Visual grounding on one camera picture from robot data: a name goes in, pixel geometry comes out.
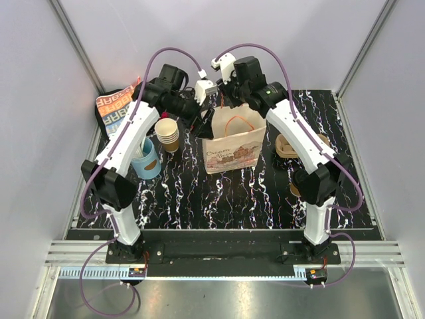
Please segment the single brown paper cup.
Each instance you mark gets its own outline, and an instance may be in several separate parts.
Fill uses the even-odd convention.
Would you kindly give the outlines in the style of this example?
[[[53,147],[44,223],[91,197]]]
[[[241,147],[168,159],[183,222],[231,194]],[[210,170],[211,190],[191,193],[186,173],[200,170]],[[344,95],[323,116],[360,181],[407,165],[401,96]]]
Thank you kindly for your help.
[[[298,188],[293,183],[290,183],[290,192],[291,192],[291,194],[293,194],[296,197],[301,196]]]

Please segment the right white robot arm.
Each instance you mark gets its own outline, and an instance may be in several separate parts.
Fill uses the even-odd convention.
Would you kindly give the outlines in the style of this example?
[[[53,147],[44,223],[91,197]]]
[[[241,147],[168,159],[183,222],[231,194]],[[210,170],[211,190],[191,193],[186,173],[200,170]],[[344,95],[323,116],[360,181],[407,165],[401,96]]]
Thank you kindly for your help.
[[[326,229],[329,206],[334,204],[337,187],[344,180],[342,170],[347,158],[337,155],[312,130],[295,106],[291,94],[279,82],[267,82],[260,62],[254,56],[237,59],[230,53],[212,60],[220,71],[217,82],[231,106],[243,103],[257,111],[289,142],[303,167],[292,175],[292,184],[305,201],[307,219],[301,255],[308,263],[317,263],[325,256],[324,244],[329,242]]]

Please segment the stack of paper coffee cups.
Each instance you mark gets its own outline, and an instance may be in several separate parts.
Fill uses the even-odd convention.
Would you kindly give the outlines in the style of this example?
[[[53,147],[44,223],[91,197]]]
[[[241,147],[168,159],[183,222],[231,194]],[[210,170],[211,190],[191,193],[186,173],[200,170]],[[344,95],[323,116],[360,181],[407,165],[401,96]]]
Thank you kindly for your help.
[[[171,118],[160,119],[155,124],[155,133],[166,152],[174,153],[179,149],[179,128],[175,120]]]

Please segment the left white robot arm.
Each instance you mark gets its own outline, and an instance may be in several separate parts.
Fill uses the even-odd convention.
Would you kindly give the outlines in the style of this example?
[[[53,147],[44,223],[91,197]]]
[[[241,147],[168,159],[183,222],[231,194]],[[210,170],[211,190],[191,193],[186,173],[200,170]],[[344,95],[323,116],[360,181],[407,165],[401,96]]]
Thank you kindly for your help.
[[[149,129],[168,112],[182,119],[183,123],[200,137],[211,137],[206,128],[207,117],[201,108],[207,94],[214,92],[215,85],[207,79],[205,70],[198,71],[200,79],[195,92],[183,96],[180,92],[185,77],[183,70],[163,65],[160,75],[150,81],[142,81],[136,89],[136,98],[129,105],[118,130],[107,146],[93,161],[85,160],[81,170],[86,181],[84,191],[91,191],[103,205],[113,225],[114,238],[122,244],[120,255],[129,263],[138,262],[143,247],[136,241],[141,235],[131,204],[136,186],[126,178],[136,149],[140,147]]]

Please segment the beige paper takeout bag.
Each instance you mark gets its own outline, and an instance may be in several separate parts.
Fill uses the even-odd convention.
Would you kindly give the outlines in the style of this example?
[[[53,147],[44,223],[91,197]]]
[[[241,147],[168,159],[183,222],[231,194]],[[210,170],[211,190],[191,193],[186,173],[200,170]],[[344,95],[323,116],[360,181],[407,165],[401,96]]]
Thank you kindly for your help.
[[[214,110],[214,138],[203,140],[206,172],[214,174],[256,166],[266,133],[266,120],[247,104],[235,108],[219,106]]]

